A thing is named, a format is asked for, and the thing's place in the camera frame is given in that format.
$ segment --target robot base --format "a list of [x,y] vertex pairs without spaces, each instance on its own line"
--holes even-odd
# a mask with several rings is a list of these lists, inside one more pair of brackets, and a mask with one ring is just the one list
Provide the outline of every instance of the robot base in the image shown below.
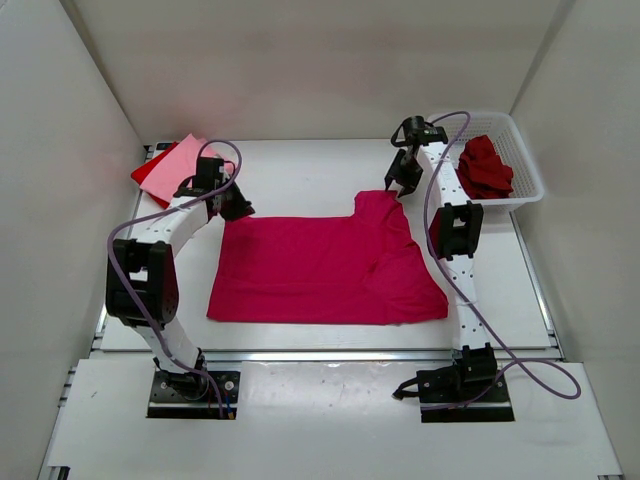
[[425,407],[462,402],[474,398],[487,387],[487,383],[465,385],[463,392],[454,388],[434,390],[426,385],[438,382],[438,371],[419,371],[418,397],[420,398],[420,414],[422,423],[477,423],[477,422],[513,422],[513,409],[509,400],[507,382],[500,379],[481,398],[465,408],[448,410],[428,410]]
[[153,377],[147,418],[193,418],[201,420],[235,420],[238,415],[240,372],[209,370],[222,395],[222,414],[218,409],[215,393],[205,393],[199,399],[185,398],[165,382],[158,371]]

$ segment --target folded red cloth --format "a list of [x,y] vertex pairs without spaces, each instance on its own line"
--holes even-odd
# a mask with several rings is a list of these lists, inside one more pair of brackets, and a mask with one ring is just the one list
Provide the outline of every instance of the folded red cloth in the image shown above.
[[[167,156],[167,154],[173,150],[176,145],[178,145],[178,142],[173,142],[171,144],[171,146],[169,148],[167,148],[164,152],[162,152],[161,154],[159,154],[157,157],[155,157],[152,160],[149,160],[148,162],[145,162],[144,165],[142,165],[140,168],[135,169],[133,172],[131,172],[131,178],[133,178],[135,180],[135,182],[140,185],[145,178],[147,178],[147,175],[149,175],[151,173],[151,170],[153,170],[155,168],[155,166],[160,163],[160,161]],[[169,206],[169,202],[166,202],[164,200],[162,200],[161,198],[156,197],[155,195],[151,195],[149,194],[149,196],[155,200],[155,202],[160,205],[162,208],[167,208]]]
[[486,135],[467,142],[456,173],[470,198],[507,198],[513,192],[513,170],[502,164]]
[[350,217],[227,222],[207,316],[372,325],[445,318],[447,297],[395,196],[360,192]]

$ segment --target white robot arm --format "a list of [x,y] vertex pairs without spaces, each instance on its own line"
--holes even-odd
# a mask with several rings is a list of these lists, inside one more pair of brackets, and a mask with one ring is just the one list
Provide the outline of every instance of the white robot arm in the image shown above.
[[[403,141],[398,140],[401,128]],[[402,187],[399,194],[402,197],[415,191],[423,167],[430,171],[433,178],[445,153],[448,138],[442,127],[429,124],[422,117],[410,117],[398,127],[391,143],[401,149],[385,176],[385,185],[389,188],[392,182],[398,183]],[[403,382],[393,396],[399,400],[420,397],[423,403],[456,405],[475,398],[485,388],[492,390],[498,372],[487,332],[470,308],[470,304],[476,302],[473,255],[478,246],[483,210],[481,205],[470,201],[448,158],[444,159],[433,182],[428,199],[431,218],[425,219],[433,245],[430,253],[440,262],[468,302],[454,291],[455,312],[450,315],[457,321],[453,338],[453,364],[437,370],[419,371],[415,379]],[[407,391],[406,388],[411,385],[417,385],[418,391]],[[488,399],[499,403],[505,397],[508,399],[506,387],[496,387],[495,390],[484,395],[482,401]],[[423,409],[423,420],[425,416],[440,419],[441,412],[438,410],[437,406],[427,408],[426,412]],[[504,409],[496,409],[493,414],[504,419],[512,415]]]
[[[173,418],[175,412],[180,411],[181,418],[211,417],[206,399],[204,408],[201,408],[202,399],[208,391],[206,378],[216,381],[216,387],[218,381],[210,375],[211,372],[207,373],[202,350],[191,343],[176,318],[178,283],[174,258],[196,231],[214,216],[219,214],[224,220],[233,221],[254,213],[251,202],[245,200],[235,182],[227,185],[226,189],[220,188],[229,181],[222,158],[198,157],[196,174],[182,182],[170,203],[170,209],[175,211],[155,220],[137,238],[113,242],[114,258],[121,272],[116,271],[110,260],[105,303],[109,314],[138,332],[154,354],[158,371],[152,386],[149,416]],[[209,193],[213,196],[196,200]],[[155,328],[159,328],[161,338],[127,291],[121,279],[123,274],[150,318],[155,320]],[[237,389],[228,393],[235,394]],[[176,396],[181,403],[175,403],[173,397]],[[160,399],[164,403],[157,407]],[[202,416],[196,416],[196,413],[202,413]]]

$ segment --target white platform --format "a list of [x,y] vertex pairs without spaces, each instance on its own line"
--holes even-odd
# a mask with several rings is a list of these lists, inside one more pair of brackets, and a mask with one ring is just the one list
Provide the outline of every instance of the white platform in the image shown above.
[[[244,156],[238,184],[257,216],[346,216],[361,190],[384,187],[395,155],[388,140],[238,142]],[[426,253],[422,207],[427,186],[402,199],[413,238]],[[159,211],[143,194],[137,216]],[[144,226],[136,226],[139,231]],[[215,278],[223,222],[214,218],[176,260],[180,287],[178,317],[205,350],[450,349],[452,323],[429,321],[402,326],[327,326],[218,323],[206,317]],[[444,285],[432,259],[427,266]],[[507,344],[515,348],[550,345],[508,215],[485,216],[476,253],[475,280],[481,310]],[[117,319],[106,326],[105,351],[147,350],[133,330]]]
[[[148,359],[83,360],[50,466],[69,480],[127,479],[597,479],[620,474],[580,364],[576,401],[506,377],[515,422],[421,424],[398,384],[431,363],[242,365],[236,421],[145,418]],[[571,388],[555,370],[533,370]]]

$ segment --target magenta t-shirt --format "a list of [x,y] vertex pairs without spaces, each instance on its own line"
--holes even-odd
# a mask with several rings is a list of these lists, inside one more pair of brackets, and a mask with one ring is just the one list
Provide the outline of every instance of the magenta t-shirt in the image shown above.
[[209,318],[221,322],[415,323],[447,316],[395,192],[360,192],[349,217],[225,225]]

